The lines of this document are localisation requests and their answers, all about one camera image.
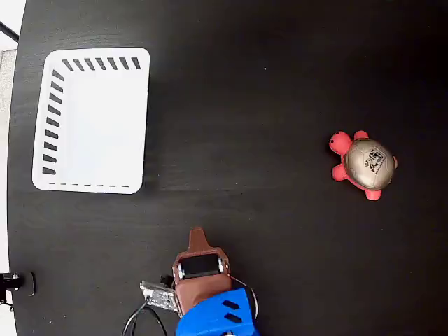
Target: blue gripper part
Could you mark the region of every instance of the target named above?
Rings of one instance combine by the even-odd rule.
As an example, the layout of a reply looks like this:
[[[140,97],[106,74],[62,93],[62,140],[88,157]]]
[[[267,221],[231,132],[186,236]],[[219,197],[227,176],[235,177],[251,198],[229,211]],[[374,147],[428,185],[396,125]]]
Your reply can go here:
[[[179,321],[176,336],[223,336],[228,332],[260,336],[244,288],[215,295],[194,306]]]

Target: black table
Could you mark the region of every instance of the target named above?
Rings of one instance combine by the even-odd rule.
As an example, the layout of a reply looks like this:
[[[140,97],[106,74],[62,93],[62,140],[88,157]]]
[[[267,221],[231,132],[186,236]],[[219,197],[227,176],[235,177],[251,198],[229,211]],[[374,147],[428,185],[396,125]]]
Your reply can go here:
[[[441,1],[28,1],[8,233],[38,294],[14,297],[18,335],[118,335],[196,225],[255,289],[263,335],[448,333],[447,16]],[[118,46],[151,55],[143,188],[37,190],[44,59]],[[359,129],[400,163],[378,202],[331,178],[330,136]]]

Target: stuffed turtle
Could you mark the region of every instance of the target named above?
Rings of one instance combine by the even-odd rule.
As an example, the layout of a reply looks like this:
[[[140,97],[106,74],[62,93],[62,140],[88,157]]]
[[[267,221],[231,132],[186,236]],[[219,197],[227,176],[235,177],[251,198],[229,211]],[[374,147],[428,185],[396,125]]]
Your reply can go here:
[[[365,191],[372,201],[381,197],[381,189],[392,179],[397,159],[379,142],[369,139],[364,131],[357,131],[354,140],[342,131],[333,134],[330,148],[341,155],[341,164],[333,167],[336,181],[349,180]]]

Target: red turtle head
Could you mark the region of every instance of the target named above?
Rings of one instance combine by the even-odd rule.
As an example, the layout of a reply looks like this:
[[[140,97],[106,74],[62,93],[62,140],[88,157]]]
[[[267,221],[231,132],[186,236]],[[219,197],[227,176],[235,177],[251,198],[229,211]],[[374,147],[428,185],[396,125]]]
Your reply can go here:
[[[351,147],[351,143],[352,141],[347,133],[338,131],[331,137],[330,148],[339,155],[346,155]]]

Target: white floor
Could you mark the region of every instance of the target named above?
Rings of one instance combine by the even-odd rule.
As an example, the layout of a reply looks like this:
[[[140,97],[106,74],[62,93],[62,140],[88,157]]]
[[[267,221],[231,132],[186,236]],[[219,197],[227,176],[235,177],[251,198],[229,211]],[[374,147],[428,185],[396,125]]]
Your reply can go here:
[[[9,112],[13,91],[16,50],[0,51],[0,273],[9,272],[8,235],[6,232],[6,163],[8,156]],[[8,302],[12,302],[8,292]],[[0,333],[16,336],[14,313],[0,306]]]
[[[0,0],[0,21],[17,34],[22,26],[26,0]],[[6,167],[8,155],[9,112],[18,45],[0,33],[0,273],[9,272],[6,217]],[[9,292],[8,302],[12,303]],[[0,305],[0,335],[16,336],[14,313]]]

